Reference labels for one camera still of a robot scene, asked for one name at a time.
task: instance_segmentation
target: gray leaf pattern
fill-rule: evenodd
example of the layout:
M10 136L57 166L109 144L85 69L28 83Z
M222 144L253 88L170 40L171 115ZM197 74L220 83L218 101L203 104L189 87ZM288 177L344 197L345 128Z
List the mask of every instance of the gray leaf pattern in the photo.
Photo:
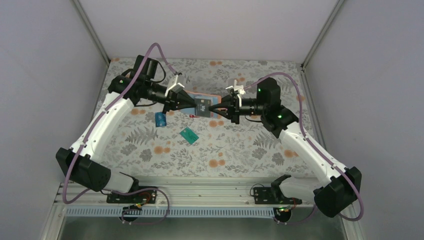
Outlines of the gray leaf pattern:
M137 147L134 144L128 144L126 146L124 146L120 152L126 156L130 155L130 153L132 153L134 150L136 150Z
M281 153L279 153L279 152L274 153L272 155L272 161L277 165L283 165L283 163L284 163L283 155L281 155Z
M150 149L144 149L138 157L141 158L143 162L150 162L152 159L152 151Z
M132 68L134 58L113 58L107 71L96 111L100 109L111 81L123 71ZM227 95L225 90L236 79L249 86L273 72L291 75L303 95L296 64L289 61L244 61L207 59L169 59L169 63L183 74L186 91ZM167 78L171 79L168 69ZM163 78L158 68L155 80ZM303 122L312 132L308 106L304 98L296 98L291 82L276 76L281 87L281 102L297 116L299 101L303 101ZM256 88L246 91L245 98L255 98ZM142 99L139 104L150 104ZM223 117L191 118L180 111L166 114L167 126L155 127L155 113L163 106L137 107L120 123L104 151L101 163L132 176L185 176L185 177L279 177L284 173L313 175L297 153L267 132L262 124L240 118L235 125ZM180 132L189 127L199 139L189 144Z
M252 152L252 157L254 157L255 159L259 159L261 160L262 157L267 153L267 151L263 148L257 148L255 150L253 150Z

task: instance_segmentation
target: metal frame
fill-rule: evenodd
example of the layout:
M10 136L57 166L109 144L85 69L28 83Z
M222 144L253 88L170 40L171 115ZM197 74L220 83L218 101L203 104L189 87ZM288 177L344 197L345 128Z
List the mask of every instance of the metal frame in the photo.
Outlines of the metal frame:
M97 36L96 31L94 30L92 24L90 23L89 17L87 16L86 12L84 11L83 6L81 5L79 0L72 0L73 6L75 7L76 11L79 14L79 17L81 18L82 22L84 23L85 27L87 28L88 33L90 34L91 39L94 41L95 47L97 48L98 52L100 53L101 57L103 58L106 65L109 67L110 58L108 54L106 53L105 48L102 45L102 42L100 41L99 37Z
M315 41L313 42L312 47L310 48L309 52L307 53L305 60L303 61L302 67L306 68L308 66L309 61L311 60L312 56L314 55L315 51L317 50L318 46L320 45L321 41L323 40L324 36L327 34L328 29L330 28L331 24L333 23L334 19L336 18L337 14L340 12L340 9L343 5L345 0L338 0L336 4L334 5L334 8L332 9L330 16L328 17L327 21L325 21L324 26L322 27L321 31L319 32L318 36L316 37Z
M264 184L269 186L274 180L270 177L146 177L139 176L140 184L147 186L157 186L164 190L168 197L172 199L171 210L174 211L170 218L190 218L190 217L233 217L233 218L270 218L270 210L273 208L287 207L287 204L255 205L254 199L250 196L250 188L254 184ZM73 198L85 188L76 183L68 186L68 198ZM98 192L88 191L72 205L65 205L62 202L63 185L59 190L47 219L41 239L56 240L59 237L64 217L67 214L72 216L90 217L116 217L118 209L128 204L106 203L106 196ZM158 193L155 204L148 204L144 207L146 214L141 213L126 215L136 217L157 217L166 209L166 202L163 195ZM311 208L313 205L304 202L297 208ZM181 211L203 211L181 214ZM355 216L352 206L343 211L348 217ZM347 239L362 240L362 232L357 222L342 220Z

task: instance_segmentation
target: black joint housing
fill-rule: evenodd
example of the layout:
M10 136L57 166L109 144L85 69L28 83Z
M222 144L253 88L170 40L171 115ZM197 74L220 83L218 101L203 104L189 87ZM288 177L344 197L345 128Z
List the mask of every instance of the black joint housing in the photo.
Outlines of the black joint housing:
M137 58L135 59L135 64L134 64L134 71L132 71L129 74L129 77L131 79L134 78L134 75L136 75L137 70L139 69L140 65L142 64L144 56L142 55L138 55ZM140 75L137 78L137 81L145 81L145 80L150 80L150 79L154 79L155 78L155 74L156 74L156 69L158 68L158 64L159 62L157 60L151 59L150 57L147 58L143 68L141 69Z
M74 156L75 153L70 149L61 147L57 151L56 160L64 175L67 174ZM110 178L111 170L109 168L90 160L87 156L79 155L73 166L69 180L98 192L108 184Z
M345 174L352 181L358 192L361 188L362 174L356 168L348 169ZM358 198L348 181L340 175L325 187L315 189L313 198L318 209L327 217L333 218Z

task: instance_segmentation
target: table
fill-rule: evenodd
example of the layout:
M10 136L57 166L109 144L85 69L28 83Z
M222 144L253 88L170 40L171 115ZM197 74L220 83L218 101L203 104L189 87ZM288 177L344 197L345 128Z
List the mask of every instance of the table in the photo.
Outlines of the table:
M112 79L134 66L135 58L113 58L98 99L99 110ZM290 74L300 86L298 99L292 83L283 76L275 79L281 86L282 104L299 115L299 101L304 104L303 122L312 133L307 101L303 94L300 74L290 61L246 61L210 59L169 59L172 66L184 76L185 89L225 96L229 82L237 81L245 87L259 78L273 73ZM161 84L166 85L172 74ZM157 68L155 81L163 78ZM243 95L254 98L256 88ZM139 104L151 103L143 99ZM261 123L240 118L235 125L221 118L191 118L179 111L166 114L167 126L155 127L155 113L163 106L134 108L113 134L101 164L132 176L181 177L279 177L290 174L311 177L313 173L297 153L280 139L275 138ZM189 127L199 139L189 144L180 132Z

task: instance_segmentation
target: blue card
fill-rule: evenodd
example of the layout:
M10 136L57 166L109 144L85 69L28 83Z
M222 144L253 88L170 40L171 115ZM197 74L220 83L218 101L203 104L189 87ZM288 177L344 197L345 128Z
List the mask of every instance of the blue card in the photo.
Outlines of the blue card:
M154 121L156 122L156 127L165 127L167 125L167 116L162 112L154 113Z

